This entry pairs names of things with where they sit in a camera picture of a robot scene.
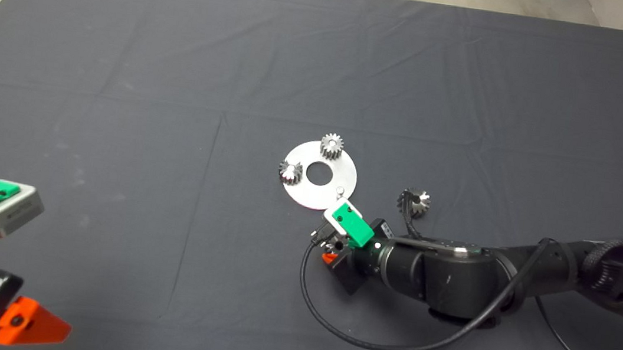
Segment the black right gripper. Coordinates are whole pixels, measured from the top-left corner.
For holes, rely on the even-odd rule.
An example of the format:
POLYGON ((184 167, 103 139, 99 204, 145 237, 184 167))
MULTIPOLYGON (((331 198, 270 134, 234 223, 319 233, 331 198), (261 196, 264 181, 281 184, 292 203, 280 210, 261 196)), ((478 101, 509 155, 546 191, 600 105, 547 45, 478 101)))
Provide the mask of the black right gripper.
POLYGON ((378 218, 370 224, 373 237, 358 247, 351 237, 341 240, 334 253, 324 252, 322 260, 331 264, 331 273, 347 294, 354 295, 370 278, 378 278, 381 272, 381 254, 394 232, 385 219, 378 218))

